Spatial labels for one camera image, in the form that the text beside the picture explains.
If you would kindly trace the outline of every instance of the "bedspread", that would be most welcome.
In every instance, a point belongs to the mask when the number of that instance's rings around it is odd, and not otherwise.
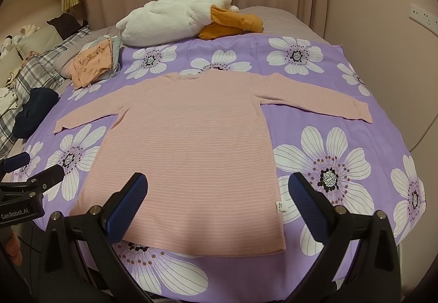
[[[16,171],[14,181],[25,180],[55,163],[62,165],[66,174],[62,183],[44,195],[46,214],[36,220],[43,229],[53,211],[69,214],[100,143],[116,117],[108,116],[53,135],[56,120],[125,85],[167,72],[195,74],[209,68],[262,75],[278,72],[367,102],[374,122],[367,124],[283,105],[263,105],[279,190],[282,200],[288,203],[283,213],[286,251],[260,257],[198,257],[141,243],[116,244],[116,253],[144,290],[194,302],[255,303],[285,299],[322,250],[322,244],[314,241],[288,195],[287,179],[293,172],[303,173],[334,205],[342,204],[352,212],[368,215],[377,209],[385,211],[396,242],[407,235],[424,213],[423,184],[399,131],[340,47],[292,37],[247,34],[214,41],[186,40],[150,48],[124,48],[119,60],[121,72],[116,77],[77,91],[70,86],[28,141],[26,150],[31,162]],[[347,274],[356,245],[351,244],[336,279]]]

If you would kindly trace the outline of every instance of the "power outlet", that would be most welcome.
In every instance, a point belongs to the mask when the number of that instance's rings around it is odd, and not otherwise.
[[[411,4],[409,17],[438,36],[438,18],[436,16],[430,14],[428,11],[420,8],[419,6]]]

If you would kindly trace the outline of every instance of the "plaid blanket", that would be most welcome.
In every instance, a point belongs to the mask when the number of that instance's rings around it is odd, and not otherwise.
[[[58,88],[64,78],[55,71],[53,62],[62,51],[67,50],[77,40],[91,33],[89,28],[83,27],[75,35],[70,36],[63,43],[46,51],[40,56],[33,57],[17,76],[15,93],[17,94],[17,109],[9,109],[0,118],[0,159],[5,158],[17,139],[12,136],[15,117],[21,111],[24,103],[29,100],[30,90],[35,87]]]

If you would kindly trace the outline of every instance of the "striped knit fabric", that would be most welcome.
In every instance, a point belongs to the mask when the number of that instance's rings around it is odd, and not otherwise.
[[[72,213],[104,204],[134,172],[149,190],[124,239],[191,255],[255,256],[285,249],[271,140],[261,104],[372,122],[350,96],[274,73],[168,73],[69,113],[55,132],[108,115]]]

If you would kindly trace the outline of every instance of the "flower center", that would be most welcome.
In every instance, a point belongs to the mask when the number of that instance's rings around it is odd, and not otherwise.
[[[155,62],[155,56],[148,56],[148,58],[145,60],[145,65],[146,68],[151,68],[154,66],[154,62]]]
[[[335,189],[339,189],[338,177],[339,176],[332,167],[321,170],[318,187],[323,186],[326,193],[329,191],[334,191]]]
[[[417,209],[417,207],[418,207],[418,193],[417,193],[417,191],[413,191],[413,193],[412,193],[412,206],[413,206],[414,210]]]
[[[215,70],[220,70],[223,71],[226,68],[226,64],[225,63],[214,63],[210,66],[205,67],[205,70],[209,70],[209,69],[215,69]]]
[[[293,62],[301,62],[301,59],[303,58],[303,53],[299,50],[292,52],[292,54],[289,57],[291,61]]]
[[[357,74],[354,74],[354,76],[353,76],[355,79],[356,79],[356,81],[358,81],[360,84],[362,84],[363,86],[365,85],[365,83],[362,81],[362,79],[357,75]]]
[[[65,159],[62,160],[62,167],[68,167],[74,160],[74,154],[68,154]]]

